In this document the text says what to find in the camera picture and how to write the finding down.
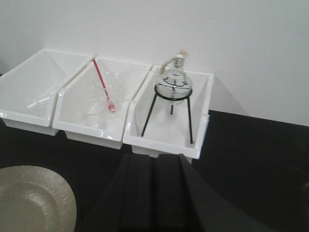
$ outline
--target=black metal tripod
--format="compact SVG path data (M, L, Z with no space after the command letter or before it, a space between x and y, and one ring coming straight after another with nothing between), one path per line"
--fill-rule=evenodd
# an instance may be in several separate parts
M150 115L151 115L151 112L153 110L153 107L154 107L154 103L155 103L155 100L156 100L156 97L159 96L160 98L163 98L165 100L168 100L168 101L182 101L182 100L185 100L187 99L187 103L188 103L188 117L189 117L189 132L190 132L190 143L192 144L193 143L193 137L192 137L192 122L191 122L191 109L190 109L190 96L192 94L192 90L188 93L187 96L184 96L182 98L168 98L166 96L163 96L162 94L160 94L157 89L156 89L156 85L154 87L154 99L153 99L153 102L151 103L151 106L150 106L150 109L149 109L149 112L148 112L148 116L147 116L147 119L146 119L146 122L145 122L145 125L144 125L144 128L143 128L143 131L141 133L141 136L143 137L144 136L144 133L145 133L145 130L146 130L146 127L147 127L147 124L148 124L148 121L149 121L149 118L150 118ZM171 109L170 109L170 114L172 115L173 114L173 109L174 109L174 105L171 105Z

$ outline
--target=glass flask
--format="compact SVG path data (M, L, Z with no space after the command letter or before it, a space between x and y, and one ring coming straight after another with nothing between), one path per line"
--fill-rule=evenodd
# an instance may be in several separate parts
M191 94L192 81L183 71L184 60L183 55L177 55L172 68L158 75L156 83L158 94L173 99L173 101L170 101L160 97L160 100L169 104L178 104L182 102L178 101L178 99L185 98Z

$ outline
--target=tripod leg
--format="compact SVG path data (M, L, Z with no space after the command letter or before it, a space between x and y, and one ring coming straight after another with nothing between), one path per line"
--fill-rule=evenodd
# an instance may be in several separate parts
M142 133L141 133L141 136L142 136L142 137L144 136L144 133L145 133L145 130L146 130L146 126L147 126L147 124L148 124L148 121L149 121L151 112L152 112L153 107L154 107L155 100L156 100L156 94L154 95L153 102L151 103L151 106L150 106L150 109L149 109L149 112L148 112L148 116L147 116L147 119L146 119L146 122L145 122L145 125L144 125L144 128L143 128L143 131L142 131Z
M193 137L192 137L192 122L191 122L191 108L190 108L190 98L187 98L188 101L188 116L189 116L189 130L190 130L190 143L193 143Z

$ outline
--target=black surface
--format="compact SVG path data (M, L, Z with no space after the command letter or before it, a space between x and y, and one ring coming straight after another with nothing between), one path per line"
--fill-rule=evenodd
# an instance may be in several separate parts
M274 232L226 201L180 155L185 185L196 215L207 232Z
M121 229L148 231L152 227L151 158L130 154Z
M177 155L160 155L154 166L156 227L185 231L188 213L179 158Z
M200 160L192 166L224 199L282 232L308 231L309 128L210 111ZM60 173L84 220L111 183L125 145L114 150L8 128L0 122L0 167L31 164Z
M120 230L130 156L125 154L111 184L82 222L82 232Z

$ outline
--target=storage bin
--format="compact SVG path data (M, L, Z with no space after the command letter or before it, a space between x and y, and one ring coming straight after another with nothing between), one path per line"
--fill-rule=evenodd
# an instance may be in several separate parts
M0 77L0 117L8 127L55 135L58 91L92 56L42 49Z
M132 145L133 153L156 157L158 154L184 154L198 159L206 133L209 104L213 85L212 73L185 71L193 81L190 96L193 141L190 143L186 100L171 106L157 97L145 134L141 132L155 95L154 87L160 66L154 66L130 105L123 142Z
M98 115L95 126L89 126L84 120L84 107L92 104L94 91L93 80L99 80L95 65L91 62L71 83L63 88L58 97L53 128L64 130L72 140L120 149L126 122L127 110L131 100L151 69L150 64L131 63L117 60L96 58L101 72L126 72L125 94L119 117L108 119Z

